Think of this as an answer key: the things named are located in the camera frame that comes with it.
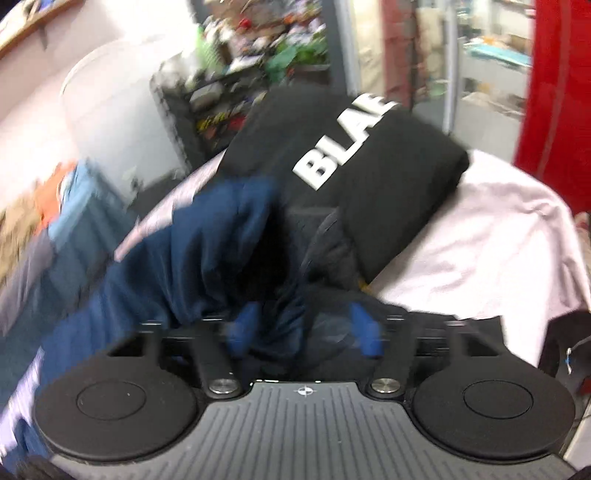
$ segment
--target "black t-shirt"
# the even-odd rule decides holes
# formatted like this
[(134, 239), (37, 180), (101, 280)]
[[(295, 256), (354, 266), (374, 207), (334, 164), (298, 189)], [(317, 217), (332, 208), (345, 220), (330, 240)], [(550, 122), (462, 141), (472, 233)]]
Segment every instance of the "black t-shirt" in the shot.
[(468, 165), (462, 147), (399, 106), (294, 85), (273, 89), (255, 108), (218, 176), (271, 176), (290, 206), (338, 207), (371, 281), (455, 190)]

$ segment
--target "metal bolt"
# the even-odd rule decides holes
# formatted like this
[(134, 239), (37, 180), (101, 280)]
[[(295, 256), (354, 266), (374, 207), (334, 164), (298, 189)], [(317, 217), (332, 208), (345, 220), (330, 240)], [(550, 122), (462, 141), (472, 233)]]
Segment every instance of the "metal bolt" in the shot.
[(209, 390), (218, 395), (228, 395), (238, 390), (238, 382), (231, 378), (217, 378), (209, 384)]
[(393, 378), (376, 378), (373, 382), (371, 382), (371, 388), (383, 394), (390, 394), (396, 393), (400, 390), (400, 382), (398, 380), (394, 380)]

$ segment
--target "folded clothing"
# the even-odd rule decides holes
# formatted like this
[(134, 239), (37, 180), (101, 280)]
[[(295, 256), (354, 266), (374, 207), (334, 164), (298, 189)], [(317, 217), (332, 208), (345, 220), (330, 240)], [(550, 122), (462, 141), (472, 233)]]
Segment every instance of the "folded clothing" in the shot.
[(51, 177), (35, 189), (33, 198), (35, 199), (35, 207), (41, 216), (41, 224), (38, 227), (38, 232), (47, 228), (60, 214), (60, 184), (64, 177), (74, 170), (75, 167), (75, 162), (59, 163)]
[(278, 87), (253, 109), (216, 174), (271, 176), (290, 206), (338, 207), (366, 281), (413, 240), (469, 166), (438, 129), (378, 100)]
[(23, 195), (0, 212), (0, 287), (16, 267), (40, 221), (30, 195)]
[(97, 194), (76, 203), (75, 216), (65, 215), (68, 205), (69, 200), (58, 219), (71, 222), (62, 231), (64, 235), (54, 241), (48, 229), (56, 252), (52, 265), (28, 293), (10, 332), (0, 336), (0, 408), (37, 354), (43, 336), (75, 308), (97, 265), (114, 252), (134, 225), (133, 217)]
[(54, 250), (47, 230), (33, 237), (6, 285), (0, 291), (0, 333), (5, 336), (16, 322), (29, 292), (53, 262)]
[(125, 205), (111, 186), (103, 178), (100, 171), (87, 162), (81, 162), (67, 177), (64, 188), (61, 189), (61, 214), (49, 227), (49, 238), (56, 251), (60, 251), (67, 244), (74, 228), (88, 210), (88, 205), (96, 203), (104, 212), (97, 216), (98, 222), (105, 222), (100, 231), (89, 232), (92, 235), (103, 235), (102, 232), (120, 231), (120, 225), (126, 228), (133, 223), (134, 218), (125, 213)]

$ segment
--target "orange object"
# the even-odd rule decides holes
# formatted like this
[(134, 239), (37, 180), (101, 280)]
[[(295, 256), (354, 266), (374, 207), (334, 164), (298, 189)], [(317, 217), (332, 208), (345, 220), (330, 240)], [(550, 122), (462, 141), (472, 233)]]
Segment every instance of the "orange object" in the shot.
[(41, 223), (37, 228), (37, 233), (47, 228), (59, 216), (61, 209), (59, 195), (61, 181), (74, 168), (76, 168), (76, 162), (58, 163), (51, 177), (33, 192), (35, 208), (39, 212), (39, 215), (41, 215)]

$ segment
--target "floor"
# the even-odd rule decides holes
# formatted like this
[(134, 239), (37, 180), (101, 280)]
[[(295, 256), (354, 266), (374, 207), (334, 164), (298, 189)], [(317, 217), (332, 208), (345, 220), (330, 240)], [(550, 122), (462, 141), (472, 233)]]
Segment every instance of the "floor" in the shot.
[[(444, 96), (431, 98), (415, 106), (413, 112), (440, 128), (443, 122)], [(521, 124), (495, 112), (460, 100), (457, 105), (453, 137), (465, 148), (475, 148), (512, 163)]]

